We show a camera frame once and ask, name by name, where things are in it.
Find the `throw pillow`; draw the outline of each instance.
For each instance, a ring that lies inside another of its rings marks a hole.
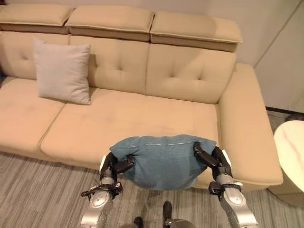
[[[33,38],[38,95],[90,105],[90,45],[58,45]]]

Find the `upholstery fabric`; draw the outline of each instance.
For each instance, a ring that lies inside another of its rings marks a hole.
[[[5,84],[7,84],[8,82],[10,82],[11,80],[14,80],[16,79],[15,77],[5,77],[5,79],[2,81],[1,85],[0,85],[0,88],[1,86],[4,86]]]
[[[157,12],[150,33],[158,36],[158,40],[162,37],[174,37],[196,41],[242,43],[241,32],[234,21],[185,13]]]
[[[219,101],[222,148],[235,180],[278,185],[283,181],[263,97],[251,66],[236,64]]]
[[[0,151],[53,161],[39,149],[65,103],[37,96],[37,81],[13,79],[0,89]]]
[[[70,45],[81,44],[91,45],[91,87],[145,94],[148,43],[71,36]]]
[[[5,75],[36,79],[33,37],[53,44],[69,44],[68,35],[2,31],[0,32],[0,64]]]
[[[66,26],[72,28],[94,29],[95,36],[104,37],[107,30],[119,31],[115,38],[125,38],[124,32],[133,32],[136,40],[148,41],[154,13],[147,9],[128,6],[79,6],[72,13]],[[71,29],[73,35],[84,35],[77,33],[79,30]]]
[[[63,26],[72,11],[56,4],[10,4],[2,9],[0,23]]]
[[[170,44],[194,48],[206,48],[211,50],[235,52],[238,45],[236,43],[224,43],[209,40],[185,39],[177,37],[158,36],[151,34],[151,43]]]
[[[56,4],[9,4],[1,10],[0,27],[5,31],[68,34],[63,25],[73,9]]]
[[[0,27],[4,31],[69,34],[66,27],[59,26],[0,24]]]
[[[38,94],[90,105],[87,81],[90,45],[48,44],[33,38]]]
[[[235,60],[230,52],[151,44],[147,95],[216,104]]]
[[[79,28],[79,27],[69,27],[68,29],[71,34],[79,36],[89,36],[89,37],[103,37],[103,38],[118,38],[126,40],[138,40],[138,41],[149,41],[149,33],[140,32],[128,32],[128,31],[113,31],[101,28]]]
[[[206,164],[193,154],[193,145],[212,154],[216,142],[197,136],[180,134],[172,137],[130,137],[110,148],[119,162],[132,154],[134,166],[124,176],[137,186],[154,190],[177,190],[193,187]]]
[[[219,142],[216,105],[91,88],[90,106],[67,103],[44,138],[44,153],[98,169],[103,155],[132,136],[190,134]]]

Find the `round side table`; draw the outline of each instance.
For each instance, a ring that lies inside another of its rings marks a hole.
[[[284,182],[268,189],[280,200],[304,207],[304,121],[281,124],[274,138]]]

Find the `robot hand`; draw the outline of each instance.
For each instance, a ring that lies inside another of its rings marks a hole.
[[[212,176],[215,181],[210,183],[209,192],[218,195],[230,226],[232,228],[257,228],[257,220],[241,193],[242,184],[236,183],[232,179],[228,156],[218,147],[215,147],[212,155],[209,155],[202,150],[199,142],[194,143],[193,150],[194,156],[212,169]]]
[[[117,182],[117,174],[127,171],[133,164],[132,155],[125,162],[117,162],[112,153],[104,156],[100,165],[100,184],[81,193],[81,196],[89,198],[89,205],[81,219],[81,228],[105,227],[107,215],[113,207],[113,199],[123,192],[121,183]]]

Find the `gray carpet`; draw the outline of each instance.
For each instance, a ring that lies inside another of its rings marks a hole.
[[[269,113],[272,125],[284,117]],[[76,228],[98,171],[0,153],[1,228]],[[162,227],[162,205],[173,204],[173,216],[197,228],[229,228],[216,196],[207,190],[155,191],[140,189],[120,178],[123,195],[114,200],[107,228],[132,228],[141,216],[145,228]],[[262,228],[303,228],[304,209],[289,206],[267,190],[244,192],[247,204]]]

